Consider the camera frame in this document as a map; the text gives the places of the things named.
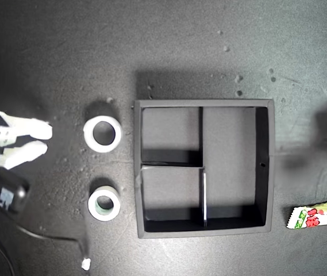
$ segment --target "masking tape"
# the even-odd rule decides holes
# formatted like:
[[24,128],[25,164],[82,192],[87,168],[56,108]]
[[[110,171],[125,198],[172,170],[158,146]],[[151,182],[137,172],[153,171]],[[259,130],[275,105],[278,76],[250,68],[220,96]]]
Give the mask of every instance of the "masking tape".
[[[97,202],[99,197],[110,198],[113,203],[113,207],[111,209],[104,209],[100,207]],[[97,188],[89,197],[88,208],[91,215],[97,220],[109,221],[114,219],[120,212],[121,208],[120,198],[116,189],[112,188],[111,186],[102,186]]]
[[[95,126],[100,122],[106,122],[110,124],[114,130],[115,137],[112,143],[109,145],[99,144],[94,138],[93,130]],[[109,116],[97,116],[88,120],[88,122],[86,122],[86,124],[84,125],[83,131],[84,131],[84,139],[88,147],[90,147],[94,151],[101,152],[101,153],[110,152],[114,150],[119,145],[122,138],[122,129],[120,123],[115,118]]]

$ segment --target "candy package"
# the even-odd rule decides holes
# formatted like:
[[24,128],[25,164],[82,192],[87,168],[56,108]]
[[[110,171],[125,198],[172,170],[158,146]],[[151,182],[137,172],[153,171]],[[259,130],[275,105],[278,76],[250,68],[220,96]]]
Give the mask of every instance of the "candy package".
[[294,208],[287,227],[299,229],[327,225],[327,203]]

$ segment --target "black table surface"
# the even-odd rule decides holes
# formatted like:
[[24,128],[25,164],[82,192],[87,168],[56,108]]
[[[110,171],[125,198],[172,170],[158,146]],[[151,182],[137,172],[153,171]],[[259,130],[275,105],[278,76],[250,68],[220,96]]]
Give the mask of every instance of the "black table surface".
[[[96,154],[82,128],[109,97],[124,136]],[[274,99],[271,232],[138,239],[131,106],[148,98]],[[286,228],[292,207],[327,201],[327,1],[0,1],[0,110],[54,127],[14,169],[32,185],[16,220],[81,236],[85,217],[91,275],[327,275],[327,226]],[[85,210],[91,183],[119,190],[114,220]],[[1,214],[0,240],[19,275],[83,275],[76,245]]]

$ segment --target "black tray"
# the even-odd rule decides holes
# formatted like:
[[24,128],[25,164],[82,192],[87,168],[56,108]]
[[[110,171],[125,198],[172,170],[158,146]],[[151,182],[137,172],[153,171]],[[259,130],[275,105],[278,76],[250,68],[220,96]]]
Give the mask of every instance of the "black tray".
[[136,101],[134,113],[140,238],[270,231],[272,100]]

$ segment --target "roll of tape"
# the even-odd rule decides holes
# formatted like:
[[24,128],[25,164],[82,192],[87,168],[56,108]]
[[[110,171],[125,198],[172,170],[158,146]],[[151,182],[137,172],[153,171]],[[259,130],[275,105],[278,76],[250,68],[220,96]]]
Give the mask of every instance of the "roll of tape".
[[[111,209],[104,209],[100,207],[97,202],[99,197],[108,197],[113,203]],[[116,189],[111,186],[102,186],[97,188],[88,200],[89,212],[93,217],[100,221],[109,221],[114,219],[120,212],[121,204]]]
[[[100,122],[106,122],[110,124],[113,128],[113,131],[115,132],[115,137],[112,143],[109,145],[99,144],[94,138],[93,130],[95,126]],[[84,139],[88,147],[97,152],[110,152],[114,150],[119,145],[122,138],[122,129],[120,123],[115,118],[109,116],[97,116],[88,120],[88,122],[86,122],[84,125],[83,131]]]

